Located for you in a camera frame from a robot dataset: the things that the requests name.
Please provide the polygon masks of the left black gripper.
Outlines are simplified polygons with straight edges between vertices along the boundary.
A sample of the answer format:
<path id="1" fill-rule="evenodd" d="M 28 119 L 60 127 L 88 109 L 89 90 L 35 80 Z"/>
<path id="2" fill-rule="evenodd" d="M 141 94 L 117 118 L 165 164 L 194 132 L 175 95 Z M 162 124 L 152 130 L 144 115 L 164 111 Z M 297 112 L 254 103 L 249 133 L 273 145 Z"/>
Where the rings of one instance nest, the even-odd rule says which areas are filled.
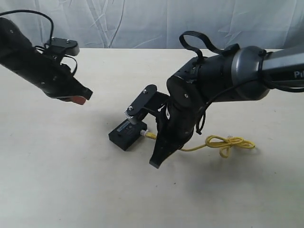
<path id="1" fill-rule="evenodd" d="M 56 55 L 44 49 L 39 53 L 31 43 L 23 45 L 23 77 L 40 88 L 47 96 L 64 102 L 83 105 L 93 94 L 82 85 L 69 66 L 61 60 L 69 55 Z"/>

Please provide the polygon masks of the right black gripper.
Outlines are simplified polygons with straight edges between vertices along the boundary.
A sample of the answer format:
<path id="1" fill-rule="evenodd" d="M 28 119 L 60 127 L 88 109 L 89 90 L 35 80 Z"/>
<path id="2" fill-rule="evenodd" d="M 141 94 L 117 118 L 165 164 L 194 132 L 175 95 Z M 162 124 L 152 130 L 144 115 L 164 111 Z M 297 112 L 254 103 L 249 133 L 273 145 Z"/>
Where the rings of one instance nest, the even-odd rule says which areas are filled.
<path id="1" fill-rule="evenodd" d="M 156 97 L 157 139 L 149 164 L 155 168 L 181 149 L 193 135 L 201 101 L 193 97 Z"/>

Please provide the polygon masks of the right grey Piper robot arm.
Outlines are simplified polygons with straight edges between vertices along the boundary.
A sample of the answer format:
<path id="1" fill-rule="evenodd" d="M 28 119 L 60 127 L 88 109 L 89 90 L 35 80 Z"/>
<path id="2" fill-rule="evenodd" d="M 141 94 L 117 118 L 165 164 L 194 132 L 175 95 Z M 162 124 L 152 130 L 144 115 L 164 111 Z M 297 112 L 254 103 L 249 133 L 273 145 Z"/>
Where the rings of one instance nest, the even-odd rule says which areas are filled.
<path id="1" fill-rule="evenodd" d="M 201 133 L 206 110 L 215 102 L 256 101 L 272 89 L 304 90 L 304 47 L 275 52 L 233 44 L 216 48 L 203 33 L 186 31 L 181 45 L 196 53 L 168 78 L 169 97 L 157 115 L 157 138 L 150 165 L 159 168 L 194 133 Z"/>

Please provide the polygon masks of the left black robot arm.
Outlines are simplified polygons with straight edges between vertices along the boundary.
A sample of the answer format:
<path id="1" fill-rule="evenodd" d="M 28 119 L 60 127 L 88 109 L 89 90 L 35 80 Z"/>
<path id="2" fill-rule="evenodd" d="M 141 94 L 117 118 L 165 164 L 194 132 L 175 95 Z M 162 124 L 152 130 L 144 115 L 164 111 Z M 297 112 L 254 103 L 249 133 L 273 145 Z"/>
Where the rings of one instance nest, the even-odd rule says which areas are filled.
<path id="1" fill-rule="evenodd" d="M 78 43 L 51 38 L 47 48 L 34 47 L 11 20 L 0 19 L 0 64 L 41 89 L 48 97 L 84 104 L 93 92 L 75 77 L 75 70 L 62 63 L 79 54 Z"/>

